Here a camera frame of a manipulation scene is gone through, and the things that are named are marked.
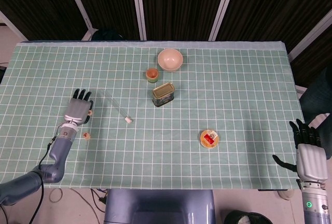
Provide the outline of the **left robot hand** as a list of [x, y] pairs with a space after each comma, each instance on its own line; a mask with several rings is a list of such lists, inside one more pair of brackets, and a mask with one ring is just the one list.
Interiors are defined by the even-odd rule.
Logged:
[[64, 120], [74, 122], [77, 126], [88, 123], [89, 111], [93, 108], [93, 101], [89, 100], [91, 92], [76, 89], [64, 114]]

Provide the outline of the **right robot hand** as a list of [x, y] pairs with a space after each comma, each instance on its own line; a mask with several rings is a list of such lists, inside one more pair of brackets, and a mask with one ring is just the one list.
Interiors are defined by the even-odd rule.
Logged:
[[297, 173], [302, 182], [323, 183], [328, 179], [327, 159], [318, 131], [299, 119], [289, 124], [294, 136], [296, 164], [283, 162], [277, 155], [272, 156], [274, 161]]

